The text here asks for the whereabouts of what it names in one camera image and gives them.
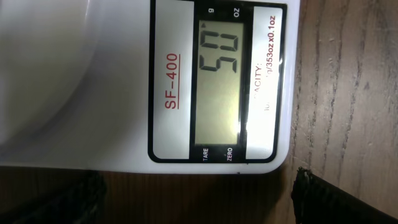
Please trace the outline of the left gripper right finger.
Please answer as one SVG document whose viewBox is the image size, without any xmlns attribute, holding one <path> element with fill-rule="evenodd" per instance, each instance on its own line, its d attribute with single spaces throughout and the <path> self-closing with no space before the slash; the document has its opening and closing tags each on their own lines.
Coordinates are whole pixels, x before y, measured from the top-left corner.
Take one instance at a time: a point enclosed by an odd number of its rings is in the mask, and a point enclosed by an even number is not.
<svg viewBox="0 0 398 224">
<path fill-rule="evenodd" d="M 397 219 L 299 167 L 291 199 L 301 224 L 397 224 Z"/>
</svg>

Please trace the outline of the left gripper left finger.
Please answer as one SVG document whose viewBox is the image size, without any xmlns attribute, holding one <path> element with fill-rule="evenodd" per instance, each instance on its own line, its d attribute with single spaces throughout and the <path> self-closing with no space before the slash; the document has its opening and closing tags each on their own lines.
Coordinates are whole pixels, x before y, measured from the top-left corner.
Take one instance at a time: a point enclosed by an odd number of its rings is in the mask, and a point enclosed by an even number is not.
<svg viewBox="0 0 398 224">
<path fill-rule="evenodd" d="M 1 214 L 1 223 L 95 223 L 103 208 L 106 183 L 89 171 L 67 188 Z"/>
</svg>

